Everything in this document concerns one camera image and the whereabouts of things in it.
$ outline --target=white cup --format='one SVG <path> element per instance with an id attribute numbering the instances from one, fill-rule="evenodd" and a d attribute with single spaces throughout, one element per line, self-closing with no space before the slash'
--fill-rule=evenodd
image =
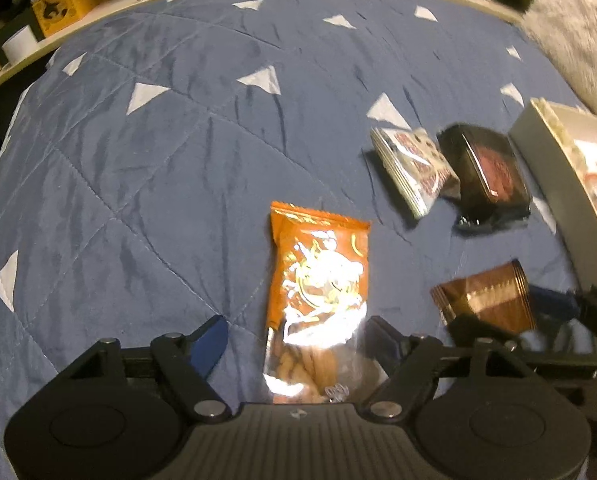
<path id="1" fill-rule="evenodd" d="M 3 52 L 5 52 L 11 64 L 18 63 L 30 54 L 33 54 L 37 49 L 38 41 L 36 41 L 36 37 L 29 25 L 25 25 L 25 27 L 3 43 Z"/>

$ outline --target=ribbed gray panel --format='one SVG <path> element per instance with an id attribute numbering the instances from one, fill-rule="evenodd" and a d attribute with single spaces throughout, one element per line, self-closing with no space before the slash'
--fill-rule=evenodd
<path id="1" fill-rule="evenodd" d="M 297 418 L 297 409 L 306 415 Z M 229 422 L 195 430 L 153 477 L 205 479 L 449 480 L 402 430 L 363 420 L 351 404 L 247 405 Z"/>

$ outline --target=fluffy white rug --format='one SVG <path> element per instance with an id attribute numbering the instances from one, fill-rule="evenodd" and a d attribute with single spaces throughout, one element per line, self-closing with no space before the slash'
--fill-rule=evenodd
<path id="1" fill-rule="evenodd" d="M 521 28 L 597 114 L 597 0 L 534 0 Z"/>

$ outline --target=orange wrapper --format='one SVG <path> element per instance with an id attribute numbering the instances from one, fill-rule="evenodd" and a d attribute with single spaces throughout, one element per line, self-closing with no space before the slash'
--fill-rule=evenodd
<path id="1" fill-rule="evenodd" d="M 348 400 L 362 382 L 370 223 L 273 202 L 264 378 L 274 402 Z"/>

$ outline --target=blue fabric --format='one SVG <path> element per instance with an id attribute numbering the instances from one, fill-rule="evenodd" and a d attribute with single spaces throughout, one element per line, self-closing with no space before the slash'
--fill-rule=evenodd
<path id="1" fill-rule="evenodd" d="M 526 103 L 577 105 L 517 28 L 442 0 L 243 1 L 160 0 L 96 23 L 22 101 L 0 160 L 0 269 L 19 251 L 14 311 L 0 298 L 0 480 L 14 478 L 8 418 L 103 336 L 144 346 L 224 314 L 211 384 L 232 406 L 261 399 L 272 200 L 373 222 L 368 314 L 405 334 L 447 340 L 430 288 L 512 258 L 532 283 L 575 285 L 536 209 L 527 228 L 479 238 L 453 234 L 443 200 L 414 224 L 371 147 L 370 128 L 390 126 L 367 118 L 382 93 L 431 134 L 506 132 L 522 110 L 509 83 Z M 338 14 L 355 28 L 323 21 Z M 280 94 L 237 81 L 269 66 Z M 168 90 L 127 115 L 136 83 Z M 587 348 L 568 330 L 537 344 Z"/>

